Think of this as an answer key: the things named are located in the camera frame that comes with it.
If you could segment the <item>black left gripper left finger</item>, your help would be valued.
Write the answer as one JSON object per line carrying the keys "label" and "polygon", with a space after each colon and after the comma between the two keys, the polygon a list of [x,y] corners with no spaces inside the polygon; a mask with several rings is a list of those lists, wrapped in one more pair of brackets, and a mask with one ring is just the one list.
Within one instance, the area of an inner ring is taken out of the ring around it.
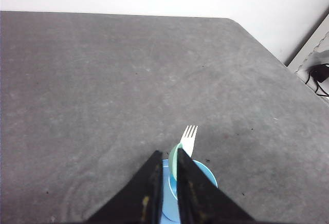
{"label": "black left gripper left finger", "polygon": [[155,151],[131,180],[86,223],[160,223],[162,152]]}

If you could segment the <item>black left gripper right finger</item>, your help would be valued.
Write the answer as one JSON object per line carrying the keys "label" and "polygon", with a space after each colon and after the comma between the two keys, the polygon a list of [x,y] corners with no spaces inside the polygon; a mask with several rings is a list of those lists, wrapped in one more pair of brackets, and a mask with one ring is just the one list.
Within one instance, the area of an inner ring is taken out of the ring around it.
{"label": "black left gripper right finger", "polygon": [[181,223],[257,223],[183,149],[177,151],[177,193]]}

